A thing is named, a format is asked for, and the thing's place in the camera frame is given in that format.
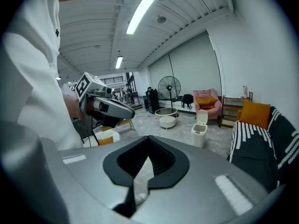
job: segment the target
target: floor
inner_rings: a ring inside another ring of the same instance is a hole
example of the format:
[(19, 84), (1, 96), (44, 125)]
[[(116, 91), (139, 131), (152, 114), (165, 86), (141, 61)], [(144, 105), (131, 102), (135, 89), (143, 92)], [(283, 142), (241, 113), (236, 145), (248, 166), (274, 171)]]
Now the floor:
[[(191, 129), (195, 124), (195, 115), (179, 112), (177, 124), (168, 130), (159, 125), (159, 117), (151, 114), (145, 109), (135, 111), (135, 117), (132, 119), (136, 131), (130, 128), (130, 125), (123, 125), (113, 130), (121, 135), (121, 139), (131, 138), (135, 136), (155, 135), (168, 139), (177, 140), (186, 144), (191, 144)], [(232, 137), (232, 129), (226, 127), (218, 127), (216, 120), (209, 120), (208, 131), (206, 133), (206, 142), (204, 148), (209, 149), (226, 158)], [(142, 169), (134, 179), (135, 195), (139, 193), (147, 193), (147, 182), (154, 177), (153, 167), (150, 159), (147, 158)]]

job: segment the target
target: white shirt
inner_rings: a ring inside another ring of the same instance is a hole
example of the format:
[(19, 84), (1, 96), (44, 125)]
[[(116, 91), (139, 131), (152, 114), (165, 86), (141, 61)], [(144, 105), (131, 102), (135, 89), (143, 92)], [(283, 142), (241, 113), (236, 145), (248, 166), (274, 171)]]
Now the white shirt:
[(83, 144), (55, 79), (60, 45), (60, 35), (56, 34), (60, 31), (58, 11), (58, 0), (25, 0), (3, 43), (12, 65), (33, 87), (17, 122), (53, 140), (57, 149), (63, 150)]

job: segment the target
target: black speaker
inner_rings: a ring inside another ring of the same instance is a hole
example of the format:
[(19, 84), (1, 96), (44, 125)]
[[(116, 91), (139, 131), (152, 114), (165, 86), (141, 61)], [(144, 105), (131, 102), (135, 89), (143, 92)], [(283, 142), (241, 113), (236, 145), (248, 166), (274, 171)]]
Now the black speaker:
[(145, 92), (148, 100), (149, 112), (154, 114), (159, 107), (158, 92), (157, 90), (151, 90)]

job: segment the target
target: glass table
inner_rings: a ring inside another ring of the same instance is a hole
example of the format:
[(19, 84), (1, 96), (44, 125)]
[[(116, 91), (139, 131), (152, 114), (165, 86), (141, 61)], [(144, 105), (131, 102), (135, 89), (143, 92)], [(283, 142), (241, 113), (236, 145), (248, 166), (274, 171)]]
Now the glass table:
[(156, 110), (155, 114), (157, 116), (177, 116), (178, 109), (177, 108), (162, 108)]

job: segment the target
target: orange pillow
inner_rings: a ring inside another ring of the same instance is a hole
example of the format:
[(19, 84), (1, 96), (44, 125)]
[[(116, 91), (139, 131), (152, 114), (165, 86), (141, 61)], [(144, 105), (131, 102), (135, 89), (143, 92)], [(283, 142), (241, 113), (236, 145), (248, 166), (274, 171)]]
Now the orange pillow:
[(196, 102), (202, 106), (202, 105), (213, 105), (217, 99), (213, 98), (212, 96), (206, 97), (206, 98), (199, 98), (196, 97)]
[(113, 143), (113, 137), (106, 138), (104, 140), (98, 140), (100, 145), (105, 144), (112, 144)]
[(267, 129), (270, 105), (244, 101), (240, 121)]
[(210, 110), (214, 108), (214, 105), (201, 105), (200, 108), (203, 110)]

